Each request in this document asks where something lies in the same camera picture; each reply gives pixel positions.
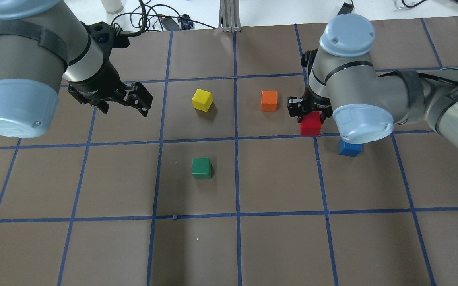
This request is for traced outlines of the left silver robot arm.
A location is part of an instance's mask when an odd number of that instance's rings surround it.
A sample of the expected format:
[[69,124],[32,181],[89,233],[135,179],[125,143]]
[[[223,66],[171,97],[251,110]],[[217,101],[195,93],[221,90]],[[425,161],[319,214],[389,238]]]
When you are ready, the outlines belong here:
[[44,135],[62,80],[82,105],[107,113],[116,102],[147,116],[153,96],[141,83],[124,84],[109,60],[136,35],[86,25],[63,0],[0,0],[0,136]]

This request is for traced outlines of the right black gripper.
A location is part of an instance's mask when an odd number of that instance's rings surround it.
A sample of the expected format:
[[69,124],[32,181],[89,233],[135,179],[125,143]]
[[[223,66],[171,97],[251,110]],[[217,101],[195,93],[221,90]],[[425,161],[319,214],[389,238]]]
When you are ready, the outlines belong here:
[[291,118],[303,118],[312,112],[320,112],[322,118],[333,115],[331,101],[310,89],[305,89],[303,97],[287,97],[287,110]]

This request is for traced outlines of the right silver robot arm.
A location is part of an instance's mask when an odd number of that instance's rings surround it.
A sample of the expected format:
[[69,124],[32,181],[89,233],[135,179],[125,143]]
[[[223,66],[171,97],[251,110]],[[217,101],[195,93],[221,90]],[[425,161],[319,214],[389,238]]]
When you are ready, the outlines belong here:
[[318,49],[302,56],[307,85],[302,96],[287,98],[289,115],[298,122],[312,112],[320,112],[321,121],[333,118],[349,144],[378,141],[395,125],[424,120],[458,148],[458,68],[378,76],[369,54],[375,38],[374,26],[361,15],[328,22]]

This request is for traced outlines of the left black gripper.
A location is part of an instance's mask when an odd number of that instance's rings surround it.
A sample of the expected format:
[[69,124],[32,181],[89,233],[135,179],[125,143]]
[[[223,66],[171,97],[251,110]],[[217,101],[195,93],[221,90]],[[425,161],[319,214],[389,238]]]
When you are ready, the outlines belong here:
[[153,103],[152,94],[140,82],[124,85],[113,64],[102,64],[100,69],[89,79],[69,83],[68,92],[82,105],[96,107],[107,114],[109,104],[116,102],[136,109],[143,117],[147,117]]

